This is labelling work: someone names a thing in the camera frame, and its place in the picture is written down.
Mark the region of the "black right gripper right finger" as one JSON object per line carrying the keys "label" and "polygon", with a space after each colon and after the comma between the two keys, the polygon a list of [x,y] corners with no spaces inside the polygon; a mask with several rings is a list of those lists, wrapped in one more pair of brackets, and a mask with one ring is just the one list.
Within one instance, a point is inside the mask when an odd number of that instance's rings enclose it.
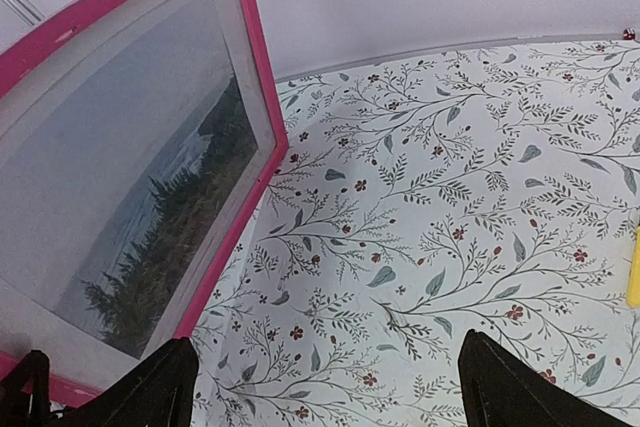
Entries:
{"label": "black right gripper right finger", "polygon": [[548,382],[483,332],[466,333],[458,372],[469,426],[625,424]]}

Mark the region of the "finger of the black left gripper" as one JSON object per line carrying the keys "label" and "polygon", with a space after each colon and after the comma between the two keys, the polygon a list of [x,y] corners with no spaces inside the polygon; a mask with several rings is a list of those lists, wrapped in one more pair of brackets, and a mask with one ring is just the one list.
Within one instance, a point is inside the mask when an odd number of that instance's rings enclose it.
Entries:
{"label": "finger of the black left gripper", "polygon": [[1,380],[1,426],[46,426],[50,418],[49,358],[30,351]]}

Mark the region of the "yellow handled screwdriver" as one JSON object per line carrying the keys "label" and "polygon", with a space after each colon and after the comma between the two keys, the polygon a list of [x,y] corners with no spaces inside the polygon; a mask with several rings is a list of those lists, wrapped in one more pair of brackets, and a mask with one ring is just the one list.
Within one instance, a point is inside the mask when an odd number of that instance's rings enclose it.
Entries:
{"label": "yellow handled screwdriver", "polygon": [[640,227],[636,228],[636,239],[631,256],[626,302],[632,309],[640,306]]}

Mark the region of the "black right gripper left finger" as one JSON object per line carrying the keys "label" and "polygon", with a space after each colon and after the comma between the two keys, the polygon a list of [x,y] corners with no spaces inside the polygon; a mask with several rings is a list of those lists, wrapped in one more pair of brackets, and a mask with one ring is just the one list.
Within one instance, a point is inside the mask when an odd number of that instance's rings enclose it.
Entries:
{"label": "black right gripper left finger", "polygon": [[199,360],[171,339],[112,387],[64,417],[66,426],[188,426]]}

